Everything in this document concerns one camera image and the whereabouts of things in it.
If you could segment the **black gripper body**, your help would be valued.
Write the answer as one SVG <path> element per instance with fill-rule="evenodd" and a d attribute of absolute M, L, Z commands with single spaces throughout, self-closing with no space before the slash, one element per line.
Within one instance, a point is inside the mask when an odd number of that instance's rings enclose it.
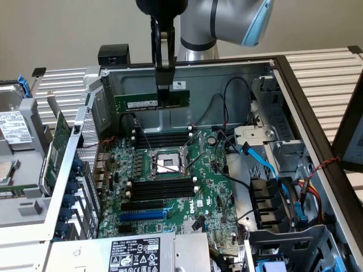
<path fill-rule="evenodd" d="M 137 7 L 153 17 L 181 15 L 188 6 L 186 0 L 136 0 Z"/>

